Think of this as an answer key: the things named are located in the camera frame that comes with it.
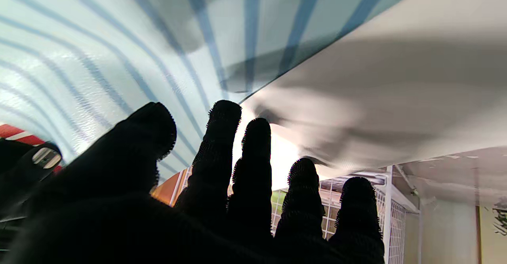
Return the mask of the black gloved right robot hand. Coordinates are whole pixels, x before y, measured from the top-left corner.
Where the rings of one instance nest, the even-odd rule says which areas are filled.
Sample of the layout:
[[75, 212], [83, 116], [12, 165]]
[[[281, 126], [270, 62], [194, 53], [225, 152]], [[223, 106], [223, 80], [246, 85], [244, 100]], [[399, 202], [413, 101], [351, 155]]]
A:
[[0, 213], [4, 219], [52, 174], [62, 156], [51, 142], [33, 146], [7, 139], [1, 139], [0, 153]]

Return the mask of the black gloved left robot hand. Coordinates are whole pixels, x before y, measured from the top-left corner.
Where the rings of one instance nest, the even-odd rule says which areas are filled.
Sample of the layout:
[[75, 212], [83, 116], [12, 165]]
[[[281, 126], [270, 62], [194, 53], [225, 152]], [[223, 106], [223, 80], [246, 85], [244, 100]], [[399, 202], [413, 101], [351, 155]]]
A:
[[343, 186], [335, 234], [322, 236], [324, 207], [311, 159], [297, 160], [271, 233], [271, 127], [250, 121], [233, 162], [239, 104], [220, 100], [174, 206], [151, 195], [157, 162], [176, 124], [150, 102], [37, 186], [7, 264], [383, 264], [375, 190], [366, 178]]

